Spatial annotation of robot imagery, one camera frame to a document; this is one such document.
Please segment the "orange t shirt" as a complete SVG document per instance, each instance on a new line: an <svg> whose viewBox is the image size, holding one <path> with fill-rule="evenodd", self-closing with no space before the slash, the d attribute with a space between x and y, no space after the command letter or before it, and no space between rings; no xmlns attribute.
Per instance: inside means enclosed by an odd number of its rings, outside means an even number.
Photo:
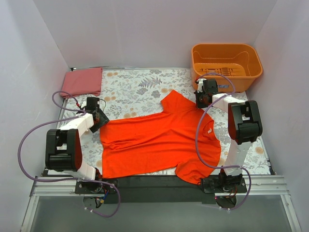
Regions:
<svg viewBox="0 0 309 232"><path fill-rule="evenodd" d="M198 184L213 172L221 157L213 119L177 91L161 105L160 113L113 120L100 129L103 177L174 168L180 179Z"/></svg>

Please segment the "orange plastic basket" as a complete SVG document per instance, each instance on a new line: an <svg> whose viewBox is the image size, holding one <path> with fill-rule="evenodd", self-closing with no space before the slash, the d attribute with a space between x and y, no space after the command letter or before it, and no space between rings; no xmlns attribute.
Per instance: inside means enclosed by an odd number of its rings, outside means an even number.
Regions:
<svg viewBox="0 0 309 232"><path fill-rule="evenodd" d="M236 92L249 89L262 75L263 67L256 50L242 43L200 43L191 49L191 80L197 89L196 79L206 73L228 77Z"/></svg>

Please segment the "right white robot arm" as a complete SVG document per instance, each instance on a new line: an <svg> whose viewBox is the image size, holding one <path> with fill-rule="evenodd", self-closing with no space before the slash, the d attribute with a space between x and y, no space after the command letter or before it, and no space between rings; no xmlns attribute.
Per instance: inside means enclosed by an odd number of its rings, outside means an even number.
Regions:
<svg viewBox="0 0 309 232"><path fill-rule="evenodd" d="M236 99L218 91L215 79L199 78L195 91L197 108L215 107L227 113L231 144L225 166L220 170L219 188L229 192L236 186L234 177L240 177L249 148L263 132L256 101Z"/></svg>

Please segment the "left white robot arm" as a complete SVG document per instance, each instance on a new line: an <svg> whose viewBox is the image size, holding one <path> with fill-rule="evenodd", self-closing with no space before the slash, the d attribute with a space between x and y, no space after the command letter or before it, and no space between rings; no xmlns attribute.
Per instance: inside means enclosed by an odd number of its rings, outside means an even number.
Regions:
<svg viewBox="0 0 309 232"><path fill-rule="evenodd" d="M86 187L92 193L102 190L98 170L83 160L80 138L86 132L97 132L109 119L100 107L100 98L88 97L77 112L77 118L46 135L45 166L48 170L67 173L78 179L87 179Z"/></svg>

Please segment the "folded pink t shirt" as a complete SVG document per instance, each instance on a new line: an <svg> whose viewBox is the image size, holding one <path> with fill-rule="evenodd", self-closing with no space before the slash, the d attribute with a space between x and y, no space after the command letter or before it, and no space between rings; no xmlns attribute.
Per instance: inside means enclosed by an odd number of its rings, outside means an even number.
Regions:
<svg viewBox="0 0 309 232"><path fill-rule="evenodd" d="M70 98L67 93L77 97L83 94L99 96L101 93L102 68L75 70L65 74L60 96Z"/></svg>

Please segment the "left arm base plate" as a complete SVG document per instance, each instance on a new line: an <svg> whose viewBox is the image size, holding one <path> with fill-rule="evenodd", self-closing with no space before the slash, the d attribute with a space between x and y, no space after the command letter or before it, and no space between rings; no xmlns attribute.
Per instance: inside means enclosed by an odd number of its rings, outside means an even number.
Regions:
<svg viewBox="0 0 309 232"><path fill-rule="evenodd" d="M77 181L74 191L76 194L105 194L107 192L116 193L115 189L110 185L90 181Z"/></svg>

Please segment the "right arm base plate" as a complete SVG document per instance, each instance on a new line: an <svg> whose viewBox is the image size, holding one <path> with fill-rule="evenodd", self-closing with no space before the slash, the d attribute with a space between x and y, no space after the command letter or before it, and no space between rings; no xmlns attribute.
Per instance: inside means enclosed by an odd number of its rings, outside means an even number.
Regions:
<svg viewBox="0 0 309 232"><path fill-rule="evenodd" d="M219 179L215 176L211 176L210 178L204 178L201 180L200 186L205 193L246 193L247 187L244 179L241 180L239 185L228 184L222 185L219 183Z"/></svg>

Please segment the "floral table mat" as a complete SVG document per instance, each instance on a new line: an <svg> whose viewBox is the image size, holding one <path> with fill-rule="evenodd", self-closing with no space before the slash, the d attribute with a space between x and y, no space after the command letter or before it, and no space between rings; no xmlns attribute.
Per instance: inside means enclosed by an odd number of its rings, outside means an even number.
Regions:
<svg viewBox="0 0 309 232"><path fill-rule="evenodd" d="M172 90L195 102L190 69L119 69L104 70L99 95L103 112L109 120L146 116L163 111L160 101ZM221 144L218 166L224 165L230 147L227 113L211 108L214 132ZM87 132L81 138L83 159L102 173L103 146L99 132ZM250 147L244 167L251 175L271 174L271 164L261 137Z"/></svg>

